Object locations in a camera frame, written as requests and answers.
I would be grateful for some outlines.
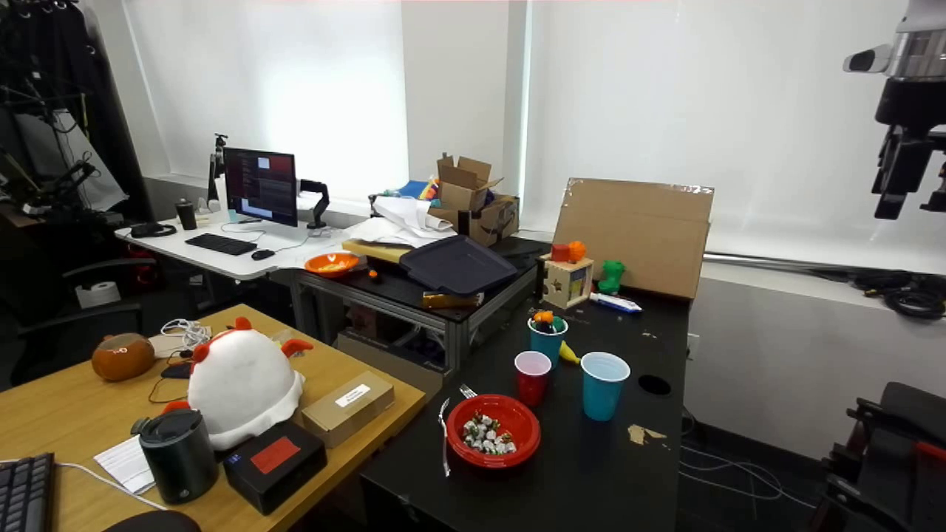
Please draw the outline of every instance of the bowl of candy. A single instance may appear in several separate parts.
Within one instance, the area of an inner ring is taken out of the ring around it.
[[[450,410],[447,442],[472,468],[509,469],[539,453],[540,425],[524,402],[480,394]]]

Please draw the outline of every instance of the computer mouse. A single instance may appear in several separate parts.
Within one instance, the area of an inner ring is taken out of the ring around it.
[[[256,252],[251,252],[248,258],[251,259],[270,259],[276,252],[271,247],[256,247]]]
[[[181,512],[144,512],[112,524],[107,532],[200,532],[200,527]]]

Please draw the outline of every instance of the speaker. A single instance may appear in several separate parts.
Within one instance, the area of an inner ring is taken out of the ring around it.
[[[206,423],[199,410],[172,410],[138,429],[154,485],[169,504],[199,499],[212,487],[218,468]]]

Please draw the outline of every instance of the white desk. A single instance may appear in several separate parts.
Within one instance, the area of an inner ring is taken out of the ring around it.
[[[162,225],[174,225],[178,234],[169,237],[131,237],[131,227],[115,231],[119,238],[149,247],[162,258],[174,258],[181,262],[199,267],[205,271],[217,271],[234,281],[255,281],[265,278],[276,268],[304,268],[304,262],[317,255],[342,252],[345,231],[339,227],[320,227],[320,231],[299,231],[290,238],[292,227],[271,227],[271,225],[206,225],[194,231],[184,231],[178,219]],[[251,259],[248,255],[222,255],[212,247],[188,246],[185,238],[199,234],[222,234],[234,238],[255,241],[256,247],[271,247],[276,255],[265,259]]]

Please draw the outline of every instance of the keyboard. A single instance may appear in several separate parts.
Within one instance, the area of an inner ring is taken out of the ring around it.
[[[54,454],[32,454],[0,463],[0,530],[47,532],[54,530]]]
[[[218,234],[199,234],[185,241],[199,246],[199,247],[222,252],[222,255],[246,255],[246,252],[256,247],[255,241],[231,238],[231,237],[218,237]]]

